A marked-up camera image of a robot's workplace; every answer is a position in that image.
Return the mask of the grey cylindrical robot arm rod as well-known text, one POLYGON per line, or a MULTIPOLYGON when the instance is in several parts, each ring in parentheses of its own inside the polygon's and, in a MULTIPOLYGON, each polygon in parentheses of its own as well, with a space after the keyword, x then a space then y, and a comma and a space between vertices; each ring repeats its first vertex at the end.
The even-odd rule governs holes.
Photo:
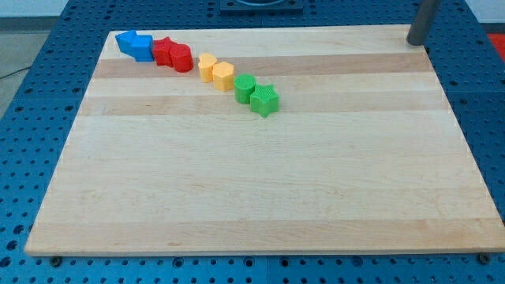
POLYGON ((420 0, 416 15, 406 36, 412 46, 422 46, 436 18, 442 0, 420 0))

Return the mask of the dark robot base mount plate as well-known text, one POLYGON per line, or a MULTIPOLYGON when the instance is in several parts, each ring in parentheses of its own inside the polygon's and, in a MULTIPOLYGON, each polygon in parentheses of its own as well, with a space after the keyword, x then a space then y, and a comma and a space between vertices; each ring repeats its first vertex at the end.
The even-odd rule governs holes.
POLYGON ((218 0, 222 13, 301 11, 303 0, 218 0))

